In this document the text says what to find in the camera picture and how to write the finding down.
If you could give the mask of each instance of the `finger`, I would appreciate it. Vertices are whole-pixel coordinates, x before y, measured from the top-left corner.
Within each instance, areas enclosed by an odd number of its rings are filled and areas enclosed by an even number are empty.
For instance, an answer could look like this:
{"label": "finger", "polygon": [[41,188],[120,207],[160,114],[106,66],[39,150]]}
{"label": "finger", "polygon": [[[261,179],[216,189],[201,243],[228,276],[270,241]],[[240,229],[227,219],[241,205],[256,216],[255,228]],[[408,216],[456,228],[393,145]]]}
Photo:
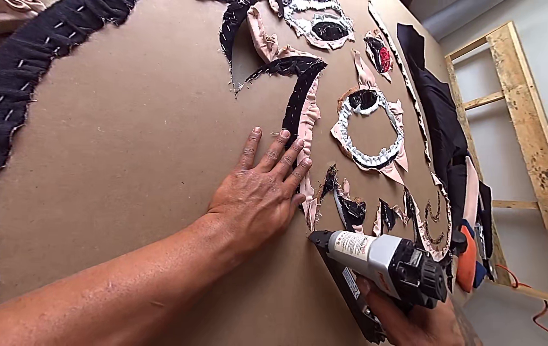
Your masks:
{"label": "finger", "polygon": [[287,150],[280,161],[278,161],[274,169],[272,169],[272,173],[284,177],[289,172],[289,168],[291,168],[293,162],[297,159],[297,155],[303,148],[304,141],[300,138],[296,139],[289,150]]}
{"label": "finger", "polygon": [[387,338],[394,344],[414,344],[413,338],[420,333],[402,311],[369,279],[358,275],[355,280],[370,310],[383,324]]}
{"label": "finger", "polygon": [[301,203],[304,203],[306,200],[306,196],[303,193],[296,193],[291,198],[291,210],[295,212],[295,209],[297,209]]}
{"label": "finger", "polygon": [[238,169],[251,169],[253,163],[255,162],[255,153],[257,152],[257,147],[259,146],[259,140],[261,140],[261,128],[255,127],[248,139],[246,144],[244,144],[244,149],[242,150],[242,156],[239,158]]}
{"label": "finger", "polygon": [[291,175],[284,181],[284,187],[287,191],[295,191],[297,185],[300,185],[301,179],[304,179],[308,170],[312,167],[312,160],[305,158],[293,169]]}
{"label": "finger", "polygon": [[284,150],[284,145],[287,143],[289,136],[291,136],[291,133],[288,130],[282,130],[278,136],[276,136],[274,143],[270,145],[268,151],[259,164],[257,164],[257,170],[261,172],[270,172],[270,170],[272,170],[276,162],[278,162],[278,156],[280,156],[280,153]]}

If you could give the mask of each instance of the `forearm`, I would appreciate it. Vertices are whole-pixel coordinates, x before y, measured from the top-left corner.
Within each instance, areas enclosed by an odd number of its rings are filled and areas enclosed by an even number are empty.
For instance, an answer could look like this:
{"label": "forearm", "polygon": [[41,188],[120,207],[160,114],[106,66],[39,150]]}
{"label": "forearm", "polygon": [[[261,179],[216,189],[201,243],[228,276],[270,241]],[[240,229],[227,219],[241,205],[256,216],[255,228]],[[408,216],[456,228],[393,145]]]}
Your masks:
{"label": "forearm", "polygon": [[135,344],[247,254],[215,214],[0,305],[0,344]]}

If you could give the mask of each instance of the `open mouth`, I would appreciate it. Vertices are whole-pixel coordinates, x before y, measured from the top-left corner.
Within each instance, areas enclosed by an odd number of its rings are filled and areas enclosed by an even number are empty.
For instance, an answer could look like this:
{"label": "open mouth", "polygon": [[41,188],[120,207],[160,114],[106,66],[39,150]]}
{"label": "open mouth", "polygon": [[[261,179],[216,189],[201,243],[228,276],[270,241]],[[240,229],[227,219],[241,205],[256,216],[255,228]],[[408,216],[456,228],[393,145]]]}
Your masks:
{"label": "open mouth", "polygon": [[[378,107],[382,107],[385,110],[397,136],[395,142],[389,146],[389,148],[382,148],[378,155],[371,156],[362,153],[361,150],[358,150],[353,145],[351,137],[348,134],[348,122],[352,113],[368,116],[374,113]],[[404,132],[398,125],[398,122],[381,91],[370,89],[352,91],[351,94],[342,101],[338,115],[339,121],[337,123],[337,129],[340,131],[341,135],[340,142],[358,166],[364,169],[382,169],[396,159],[401,146],[403,145]]]}

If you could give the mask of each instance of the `staple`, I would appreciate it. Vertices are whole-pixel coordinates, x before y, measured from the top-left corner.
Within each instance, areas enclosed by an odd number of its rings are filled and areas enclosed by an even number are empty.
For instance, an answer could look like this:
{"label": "staple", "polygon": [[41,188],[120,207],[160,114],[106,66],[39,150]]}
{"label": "staple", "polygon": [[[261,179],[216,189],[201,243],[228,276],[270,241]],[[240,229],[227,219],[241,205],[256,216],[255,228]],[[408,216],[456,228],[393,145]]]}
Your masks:
{"label": "staple", "polygon": [[13,110],[8,111],[7,116],[5,117],[5,121],[8,120],[8,118],[11,116],[11,114],[13,114]]}

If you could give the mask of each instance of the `black pupil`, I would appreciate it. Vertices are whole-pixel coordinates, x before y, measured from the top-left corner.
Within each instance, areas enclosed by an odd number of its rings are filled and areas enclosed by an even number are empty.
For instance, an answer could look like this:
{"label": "black pupil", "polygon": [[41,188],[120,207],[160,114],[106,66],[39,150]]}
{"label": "black pupil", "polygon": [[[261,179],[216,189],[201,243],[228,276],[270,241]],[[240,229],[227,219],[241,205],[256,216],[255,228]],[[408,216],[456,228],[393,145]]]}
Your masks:
{"label": "black pupil", "polygon": [[377,92],[374,90],[357,90],[349,95],[349,103],[353,109],[360,106],[359,109],[366,110],[377,103]]}
{"label": "black pupil", "polygon": [[332,21],[320,21],[313,27],[313,32],[324,41],[336,41],[348,35],[348,30]]}

